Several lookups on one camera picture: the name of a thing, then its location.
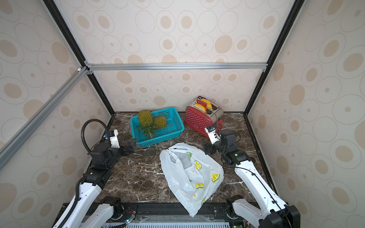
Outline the white plastic bag lemon print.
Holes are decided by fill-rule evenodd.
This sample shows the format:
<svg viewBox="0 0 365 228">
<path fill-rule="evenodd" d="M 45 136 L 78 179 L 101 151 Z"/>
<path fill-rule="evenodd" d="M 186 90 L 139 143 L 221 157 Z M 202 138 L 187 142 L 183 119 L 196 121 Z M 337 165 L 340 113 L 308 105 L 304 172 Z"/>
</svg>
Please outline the white plastic bag lemon print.
<svg viewBox="0 0 365 228">
<path fill-rule="evenodd" d="M 223 182 L 222 166 L 202 150 L 183 142 L 163 150 L 159 157 L 170 190 L 194 217 Z"/>
</svg>

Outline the large pineapple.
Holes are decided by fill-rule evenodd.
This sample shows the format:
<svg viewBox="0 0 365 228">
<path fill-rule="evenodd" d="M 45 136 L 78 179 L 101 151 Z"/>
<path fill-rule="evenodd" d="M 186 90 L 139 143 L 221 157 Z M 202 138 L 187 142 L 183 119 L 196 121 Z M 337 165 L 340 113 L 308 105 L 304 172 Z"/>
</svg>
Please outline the large pineapple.
<svg viewBox="0 0 365 228">
<path fill-rule="evenodd" d="M 138 113 L 139 129 L 147 137 L 152 139 L 156 133 L 156 128 L 153 125 L 153 116 L 148 110 L 141 110 Z"/>
</svg>

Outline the small pineapple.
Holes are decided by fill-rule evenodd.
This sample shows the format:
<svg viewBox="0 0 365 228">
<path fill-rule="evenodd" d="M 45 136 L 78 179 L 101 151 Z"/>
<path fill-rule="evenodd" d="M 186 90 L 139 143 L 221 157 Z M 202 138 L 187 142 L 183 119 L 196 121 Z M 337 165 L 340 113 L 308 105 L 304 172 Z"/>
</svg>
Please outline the small pineapple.
<svg viewBox="0 0 365 228">
<path fill-rule="evenodd" d="M 165 116 L 156 116 L 153 118 L 152 127 L 154 129 L 162 129 L 167 126 L 167 120 Z"/>
</svg>

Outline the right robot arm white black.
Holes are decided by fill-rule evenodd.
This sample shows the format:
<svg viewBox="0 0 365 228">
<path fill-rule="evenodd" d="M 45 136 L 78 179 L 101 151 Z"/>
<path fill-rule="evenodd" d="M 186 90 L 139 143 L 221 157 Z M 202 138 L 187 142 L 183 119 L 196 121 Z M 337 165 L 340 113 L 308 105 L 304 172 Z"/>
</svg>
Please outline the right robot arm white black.
<svg viewBox="0 0 365 228">
<path fill-rule="evenodd" d="M 236 144 L 234 131 L 216 131 L 212 125 L 205 128 L 210 139 L 202 145 L 206 154 L 219 153 L 224 167 L 231 168 L 242 179 L 254 196 L 254 206 L 240 196 L 227 200 L 229 215 L 242 217 L 252 228 L 299 228 L 300 212 L 289 206 L 265 182 L 254 166 L 254 159 Z"/>
</svg>

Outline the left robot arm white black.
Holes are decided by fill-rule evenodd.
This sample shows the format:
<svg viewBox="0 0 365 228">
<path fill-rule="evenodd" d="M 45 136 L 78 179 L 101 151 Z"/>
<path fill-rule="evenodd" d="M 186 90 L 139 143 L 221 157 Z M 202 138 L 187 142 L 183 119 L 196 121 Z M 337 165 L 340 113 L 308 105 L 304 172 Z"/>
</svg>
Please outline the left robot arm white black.
<svg viewBox="0 0 365 228">
<path fill-rule="evenodd" d="M 92 203 L 106 186 L 112 169 L 119 159 L 136 151 L 136 139 L 129 140 L 116 148 L 111 143 L 111 138 L 107 137 L 106 141 L 98 143 L 93 150 L 88 147 L 84 138 L 81 141 L 91 155 L 92 163 L 76 183 L 75 195 L 54 225 L 55 228 L 101 227 L 114 215 L 120 217 L 123 214 L 121 200 L 107 197 L 98 206 L 97 211 L 85 223 L 82 222 Z"/>
</svg>

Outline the red toaster with toast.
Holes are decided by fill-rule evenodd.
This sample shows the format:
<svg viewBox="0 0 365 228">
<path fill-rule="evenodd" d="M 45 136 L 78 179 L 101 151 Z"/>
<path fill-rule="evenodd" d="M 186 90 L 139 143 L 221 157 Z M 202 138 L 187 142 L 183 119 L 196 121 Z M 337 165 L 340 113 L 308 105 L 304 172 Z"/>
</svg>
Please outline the red toaster with toast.
<svg viewBox="0 0 365 228">
<path fill-rule="evenodd" d="M 198 96 L 186 107 L 184 123 L 196 132 L 208 137 L 205 128 L 214 125 L 216 131 L 220 131 L 223 125 L 223 115 L 224 111 L 221 107 L 205 97 Z"/>
</svg>

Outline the teal plastic basket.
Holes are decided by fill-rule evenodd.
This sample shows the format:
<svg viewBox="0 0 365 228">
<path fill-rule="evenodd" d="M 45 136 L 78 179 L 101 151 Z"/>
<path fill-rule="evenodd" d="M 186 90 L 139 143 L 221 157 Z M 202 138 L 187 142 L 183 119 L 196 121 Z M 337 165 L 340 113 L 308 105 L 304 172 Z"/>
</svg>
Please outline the teal plastic basket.
<svg viewBox="0 0 365 228">
<path fill-rule="evenodd" d="M 130 120 L 132 137 L 142 147 L 161 143 L 180 136 L 183 122 L 174 107 L 150 112 L 142 110 Z"/>
</svg>

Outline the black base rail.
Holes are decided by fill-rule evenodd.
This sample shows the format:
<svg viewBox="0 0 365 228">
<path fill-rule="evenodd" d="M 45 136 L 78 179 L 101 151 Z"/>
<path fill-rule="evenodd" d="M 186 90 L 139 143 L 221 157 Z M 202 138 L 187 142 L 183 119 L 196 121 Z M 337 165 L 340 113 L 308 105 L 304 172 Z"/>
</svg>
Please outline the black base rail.
<svg viewBox="0 0 365 228">
<path fill-rule="evenodd" d="M 93 212 L 97 211 L 97 206 L 106 204 L 111 206 L 114 210 L 114 214 L 111 218 L 105 221 L 106 226 L 124 226 L 112 225 L 112 223 L 123 223 L 126 222 L 130 216 L 136 216 L 132 221 L 137 222 L 136 219 L 153 219 L 153 218 L 170 218 L 170 219 L 208 219 L 208 221 L 224 220 L 228 222 L 230 226 L 237 227 L 241 224 L 243 227 L 248 228 L 249 223 L 252 227 L 256 228 L 300 228 L 300 224 L 294 216 L 291 215 L 290 207 L 284 206 L 277 212 L 273 209 L 270 210 L 269 215 L 265 218 L 259 218 L 259 225 L 253 225 L 248 221 L 248 215 L 238 215 L 237 210 L 234 209 L 233 203 L 243 203 L 244 206 L 253 206 L 253 210 L 259 209 L 258 203 L 250 204 L 244 198 L 240 198 L 240 195 L 226 199 L 226 203 L 203 203 L 202 207 L 198 211 L 197 215 L 193 218 L 188 215 L 187 210 L 181 203 L 123 203 L 120 198 L 117 197 L 105 197 L 100 203 L 92 203 L 88 211 L 86 212 L 85 218 L 82 219 L 81 223 L 84 223 L 86 219 L 90 218 Z"/>
</svg>

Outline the horizontal aluminium frame bar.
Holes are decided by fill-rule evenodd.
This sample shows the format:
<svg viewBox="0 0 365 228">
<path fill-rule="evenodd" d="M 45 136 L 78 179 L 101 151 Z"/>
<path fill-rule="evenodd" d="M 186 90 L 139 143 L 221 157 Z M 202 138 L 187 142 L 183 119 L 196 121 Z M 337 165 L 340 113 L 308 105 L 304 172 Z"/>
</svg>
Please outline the horizontal aluminium frame bar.
<svg viewBox="0 0 365 228">
<path fill-rule="evenodd" d="M 89 64 L 92 71 L 101 70 L 207 70 L 207 69 L 266 69 L 265 62 L 248 63 L 161 63 L 161 64 Z"/>
</svg>

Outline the left aluminium frame bar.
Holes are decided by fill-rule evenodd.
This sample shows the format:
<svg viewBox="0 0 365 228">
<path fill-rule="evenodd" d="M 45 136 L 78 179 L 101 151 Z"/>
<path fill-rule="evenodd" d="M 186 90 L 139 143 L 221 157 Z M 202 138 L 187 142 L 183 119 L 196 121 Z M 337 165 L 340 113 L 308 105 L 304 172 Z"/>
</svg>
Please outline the left aluminium frame bar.
<svg viewBox="0 0 365 228">
<path fill-rule="evenodd" d="M 3 168 L 16 152 L 24 145 L 30 136 L 39 128 L 43 121 L 53 112 L 64 97 L 70 92 L 73 86 L 86 74 L 87 67 L 78 69 L 64 85 L 56 91 L 36 114 L 2 147 L 1 168 Z"/>
</svg>

